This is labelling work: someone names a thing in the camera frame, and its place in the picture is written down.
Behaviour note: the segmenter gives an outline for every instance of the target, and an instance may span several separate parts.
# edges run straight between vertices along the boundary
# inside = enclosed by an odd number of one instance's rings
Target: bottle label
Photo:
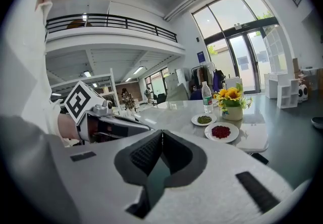
[[[204,97],[203,104],[204,105],[212,105],[212,97]]]

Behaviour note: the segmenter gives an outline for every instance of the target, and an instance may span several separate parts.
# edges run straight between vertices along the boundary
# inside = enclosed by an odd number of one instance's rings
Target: gray floor
[[[323,132],[315,129],[311,118],[323,116],[323,99],[314,93],[296,108],[279,109],[275,99],[253,95],[266,121],[268,149],[261,153],[268,166],[296,188],[313,177],[323,156]]]

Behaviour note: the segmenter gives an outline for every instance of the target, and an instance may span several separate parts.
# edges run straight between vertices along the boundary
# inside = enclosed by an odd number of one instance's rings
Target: water bottle
[[[212,105],[212,95],[211,90],[208,87],[206,81],[202,82],[202,97],[203,97],[203,104],[204,104],[204,111],[207,114],[213,112],[213,105]]]

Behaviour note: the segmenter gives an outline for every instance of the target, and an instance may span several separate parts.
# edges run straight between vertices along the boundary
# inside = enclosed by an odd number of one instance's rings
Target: flower pot
[[[222,117],[225,120],[230,120],[230,121],[239,121],[243,117],[243,110],[242,107],[240,106],[235,106],[235,107],[226,107],[228,110],[227,113],[222,113]]]

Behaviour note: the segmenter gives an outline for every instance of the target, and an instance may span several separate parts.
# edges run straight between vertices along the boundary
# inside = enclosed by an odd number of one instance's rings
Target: flower arrangement
[[[252,104],[252,97],[245,98],[241,96],[243,93],[242,85],[237,83],[236,88],[222,89],[219,93],[214,94],[214,98],[218,100],[218,106],[221,108],[223,114],[228,114],[228,107],[242,107],[242,109],[250,108]]]

